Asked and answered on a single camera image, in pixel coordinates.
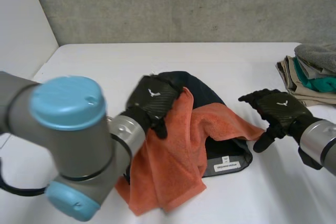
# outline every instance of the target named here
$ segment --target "white label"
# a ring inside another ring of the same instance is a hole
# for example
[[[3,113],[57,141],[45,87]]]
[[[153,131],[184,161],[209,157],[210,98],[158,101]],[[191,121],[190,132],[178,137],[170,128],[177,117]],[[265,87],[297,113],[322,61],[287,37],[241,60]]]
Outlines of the white label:
[[[222,157],[222,160],[223,160],[223,164],[224,164],[224,163],[230,163],[230,158],[229,158],[229,156]]]
[[[231,170],[231,169],[236,169],[236,168],[240,168],[239,161],[214,165],[215,172],[222,172],[224,170]]]

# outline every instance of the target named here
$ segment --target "orange towel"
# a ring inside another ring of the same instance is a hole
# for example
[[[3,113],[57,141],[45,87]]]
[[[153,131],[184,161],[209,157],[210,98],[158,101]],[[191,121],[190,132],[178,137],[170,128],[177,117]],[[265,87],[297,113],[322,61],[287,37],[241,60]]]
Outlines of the orange towel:
[[[225,105],[212,103],[193,110],[193,102],[184,88],[165,118],[168,137],[161,140],[150,130],[132,161],[131,185],[123,177],[118,180],[118,193],[136,215],[157,207],[170,211],[206,188],[201,178],[208,136],[216,141],[257,140],[264,132]]]

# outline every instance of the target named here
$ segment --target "white logo on robot hand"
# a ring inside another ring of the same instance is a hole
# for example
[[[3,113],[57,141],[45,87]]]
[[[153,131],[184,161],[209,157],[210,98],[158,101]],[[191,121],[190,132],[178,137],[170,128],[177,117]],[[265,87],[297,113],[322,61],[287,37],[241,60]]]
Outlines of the white logo on robot hand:
[[[151,94],[151,97],[157,97],[158,95],[160,95],[160,93],[153,93],[152,90],[148,89],[149,94]]]
[[[284,103],[279,103],[277,102],[278,105],[283,105],[283,106],[287,106],[288,105],[288,101],[284,102]]]

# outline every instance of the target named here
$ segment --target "white table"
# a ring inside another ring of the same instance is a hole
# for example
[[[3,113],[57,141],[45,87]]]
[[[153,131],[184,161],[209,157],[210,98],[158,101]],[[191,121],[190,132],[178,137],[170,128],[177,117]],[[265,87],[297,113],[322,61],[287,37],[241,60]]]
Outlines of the white table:
[[[293,56],[296,43],[95,44],[60,47],[34,79],[63,75],[95,79],[104,90],[108,113],[115,116],[143,74],[185,70],[209,85],[245,120],[266,122],[238,97],[269,88],[284,90],[275,63]],[[336,122],[336,110],[311,108],[315,116]],[[156,209],[140,217],[112,190],[89,223],[335,223],[336,179],[304,166],[297,144],[277,140],[242,172],[203,179],[207,189],[175,211]],[[56,175],[46,150],[11,137],[1,150],[3,175],[11,185],[37,188]],[[43,196],[24,198],[0,191],[1,223],[77,223]]]

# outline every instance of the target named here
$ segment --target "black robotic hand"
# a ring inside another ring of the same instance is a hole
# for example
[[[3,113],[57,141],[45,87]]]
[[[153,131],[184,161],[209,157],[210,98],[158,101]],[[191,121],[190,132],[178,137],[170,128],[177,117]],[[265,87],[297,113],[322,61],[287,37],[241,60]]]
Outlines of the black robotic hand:
[[[263,89],[244,95],[238,100],[249,103],[263,120],[269,122],[269,128],[253,146],[257,153],[266,150],[276,137],[290,135],[289,128],[299,116],[312,116],[295,97],[279,90]]]
[[[180,96],[183,86],[176,81],[157,75],[144,76],[133,90],[126,103],[126,115],[142,114],[138,123],[152,128],[159,138],[167,137],[164,117]]]

